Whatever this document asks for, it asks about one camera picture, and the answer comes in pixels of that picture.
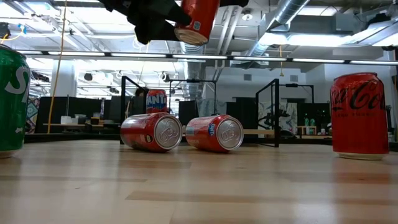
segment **fanta logo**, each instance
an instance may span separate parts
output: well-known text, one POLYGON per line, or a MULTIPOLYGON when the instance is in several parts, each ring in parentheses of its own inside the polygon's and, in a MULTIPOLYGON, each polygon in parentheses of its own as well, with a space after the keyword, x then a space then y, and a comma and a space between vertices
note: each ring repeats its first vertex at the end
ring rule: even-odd
POLYGON ((147 97, 147 108, 162 109, 166 107, 166 96, 163 94, 156 94, 155 96, 147 97))
POLYGON ((16 77, 17 77, 17 81, 18 81, 18 88, 15 88, 11 82, 9 82, 7 84, 7 86, 5 87, 5 90, 9 93, 15 94, 15 95, 20 95, 20 94, 24 94, 24 97, 22 98, 22 102, 26 103, 27 101, 27 97, 29 94, 29 82, 30 82, 30 71, 29 68, 27 67, 19 67, 17 69, 16 72, 16 77), (25 82, 25 77, 24 77, 24 73, 28 74, 28 82, 25 82))
POLYGON ((216 125, 215 124, 209 125, 209 135, 210 136, 214 135, 215 129, 216 129, 216 125))

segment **exposed ceiling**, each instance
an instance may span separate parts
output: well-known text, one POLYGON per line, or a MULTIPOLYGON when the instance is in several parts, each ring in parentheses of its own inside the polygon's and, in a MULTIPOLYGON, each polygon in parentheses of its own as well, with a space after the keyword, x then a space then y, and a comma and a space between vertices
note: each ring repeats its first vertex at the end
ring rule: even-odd
MULTIPOLYGON (((228 46, 227 54, 232 52, 245 52, 249 50, 258 38, 258 25, 262 16, 277 8, 278 0, 250 0, 245 9, 250 9, 253 18, 245 21, 239 18, 233 32, 233 39, 228 46)), ((26 1, 3 1, 0 2, 0 22, 10 23, 11 37, 19 35, 21 29, 18 24, 26 27, 27 33, 18 39, 5 42, 13 49, 19 50, 60 50, 60 32, 62 31, 61 12, 64 10, 63 1, 26 0, 26 1)), ((310 1, 304 7, 299 16, 314 16, 314 20, 321 17, 330 20, 333 15, 339 13, 352 14, 353 12, 366 12, 383 6, 390 6, 390 0, 324 0, 310 1)), ((140 44, 134 36, 134 26, 128 23, 126 17, 116 11, 109 12, 103 5, 95 0, 74 0, 68 2, 67 23, 65 33, 65 50, 68 51, 104 51, 104 52, 181 52, 178 42, 152 41, 145 46, 140 44)), ((210 40, 205 48, 206 54, 214 54, 223 29, 223 16, 227 7, 220 8, 210 40)), ((292 22, 295 29, 298 26, 306 26, 306 20, 297 18, 292 22)), ((311 57, 311 58, 344 58, 344 59, 377 59, 382 55, 379 47, 310 47, 297 45, 270 46, 266 53, 270 56, 279 57, 311 57)), ((79 85, 103 85, 104 83, 86 82, 86 72, 104 72, 114 76, 113 85, 120 84, 119 75, 127 75, 133 80, 142 82, 147 86, 168 87, 159 75, 162 72, 171 74, 175 78, 185 78, 184 64, 182 62, 129 62, 129 61, 96 61, 79 60, 80 82, 79 85)), ((41 71, 50 77, 53 62, 51 59, 30 59, 29 64, 37 71, 41 71)), ((214 66, 213 62, 207 62, 207 66, 214 66)), ((304 63, 286 63, 285 68, 300 68, 306 72, 314 65, 304 63)), ((269 70, 279 68, 279 62, 270 62, 269 70)), ((82 95, 111 94, 108 90, 88 90, 85 88, 82 95)), ((176 95, 183 96, 184 90, 176 95)))

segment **held soda can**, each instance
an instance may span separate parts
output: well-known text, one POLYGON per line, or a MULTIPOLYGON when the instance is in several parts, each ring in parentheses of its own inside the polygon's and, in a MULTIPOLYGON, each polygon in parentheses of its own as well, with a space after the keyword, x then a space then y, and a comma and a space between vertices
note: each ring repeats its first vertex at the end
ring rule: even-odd
POLYGON ((229 152, 243 142, 242 124, 229 115, 191 120, 185 130, 189 145, 212 152, 229 152))
POLYGON ((0 158, 23 146, 29 81, 26 57, 0 45, 0 158))
POLYGON ((377 74, 336 78, 330 96, 333 150, 352 159, 382 159, 388 154, 384 85, 377 74))
POLYGON ((126 145, 135 149, 167 152, 180 144, 182 126, 168 113, 140 114, 123 122, 120 135, 126 145))
POLYGON ((167 112, 167 96, 164 90, 149 90, 147 113, 167 112))
POLYGON ((175 35, 187 44, 201 46, 208 42, 220 0, 182 0, 181 8, 191 18, 189 26, 176 24, 175 35))

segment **ductwork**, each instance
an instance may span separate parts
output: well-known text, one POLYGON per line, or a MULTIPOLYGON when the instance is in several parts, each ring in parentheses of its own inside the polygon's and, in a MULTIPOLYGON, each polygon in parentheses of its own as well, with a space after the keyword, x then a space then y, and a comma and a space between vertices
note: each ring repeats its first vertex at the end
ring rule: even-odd
POLYGON ((257 57, 263 55, 269 47, 269 45, 261 43, 262 39, 266 38, 265 35, 267 31, 282 25, 287 25, 285 31, 289 31, 290 22, 309 1, 310 0, 280 0, 278 8, 262 18, 259 28, 259 32, 262 32, 262 34, 259 34, 261 37, 246 55, 257 57))
MULTIPOLYGON (((204 46, 195 46, 181 42, 181 50, 184 54, 195 54, 200 55, 204 52, 204 46)), ((196 79, 196 80, 204 80, 206 78, 205 69, 202 69, 201 62, 184 62, 184 74, 185 79, 196 79)), ((190 100, 194 100, 198 96, 201 96, 199 90, 201 90, 201 83, 192 83, 186 84, 185 89, 187 91, 187 95, 190 100)))

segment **sprite can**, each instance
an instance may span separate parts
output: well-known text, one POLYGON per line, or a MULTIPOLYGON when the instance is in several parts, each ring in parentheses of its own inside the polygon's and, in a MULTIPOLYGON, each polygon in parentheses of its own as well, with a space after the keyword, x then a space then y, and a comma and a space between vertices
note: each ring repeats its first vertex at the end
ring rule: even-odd
POLYGON ((0 158, 24 144, 29 82, 26 57, 0 44, 0 158))

